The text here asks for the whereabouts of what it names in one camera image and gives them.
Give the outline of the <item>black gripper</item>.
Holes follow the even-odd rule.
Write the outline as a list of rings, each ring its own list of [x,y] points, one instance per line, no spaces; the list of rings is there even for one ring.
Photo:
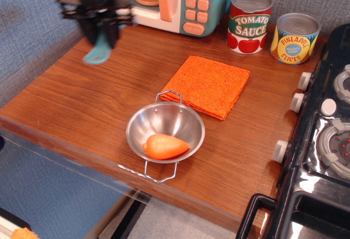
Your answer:
[[[56,0],[61,14],[75,20],[91,45],[98,38],[98,24],[102,23],[109,46],[114,49],[119,39],[119,25],[135,25],[132,5],[126,0]]]

